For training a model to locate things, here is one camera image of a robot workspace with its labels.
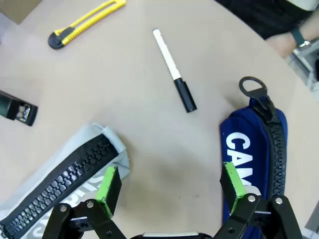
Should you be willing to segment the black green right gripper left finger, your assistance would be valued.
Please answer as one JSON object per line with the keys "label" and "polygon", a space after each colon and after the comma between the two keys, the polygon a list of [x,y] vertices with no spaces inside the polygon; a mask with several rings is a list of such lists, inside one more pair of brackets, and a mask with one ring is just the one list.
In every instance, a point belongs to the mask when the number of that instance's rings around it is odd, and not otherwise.
{"label": "black green right gripper left finger", "polygon": [[96,197],[72,207],[57,204],[44,230],[45,239],[80,239],[87,231],[94,231],[100,239],[123,239],[125,236],[112,217],[122,182],[117,167],[108,167]]}

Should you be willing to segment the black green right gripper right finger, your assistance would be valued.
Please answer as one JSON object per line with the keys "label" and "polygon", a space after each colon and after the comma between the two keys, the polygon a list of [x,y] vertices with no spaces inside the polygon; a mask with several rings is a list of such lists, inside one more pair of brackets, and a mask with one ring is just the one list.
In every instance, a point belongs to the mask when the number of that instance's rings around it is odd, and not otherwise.
{"label": "black green right gripper right finger", "polygon": [[301,239],[302,233],[289,199],[274,196],[270,200],[246,192],[233,163],[222,165],[220,184],[230,217],[215,239],[241,239],[248,227],[259,228],[265,239]]}

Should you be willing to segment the person's left hand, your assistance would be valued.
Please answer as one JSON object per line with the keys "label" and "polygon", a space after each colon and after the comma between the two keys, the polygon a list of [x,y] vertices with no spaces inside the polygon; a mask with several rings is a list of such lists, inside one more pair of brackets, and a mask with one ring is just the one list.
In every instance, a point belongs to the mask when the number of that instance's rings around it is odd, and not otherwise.
{"label": "person's left hand", "polygon": [[282,58],[287,58],[297,43],[290,32],[271,36],[265,40]]}

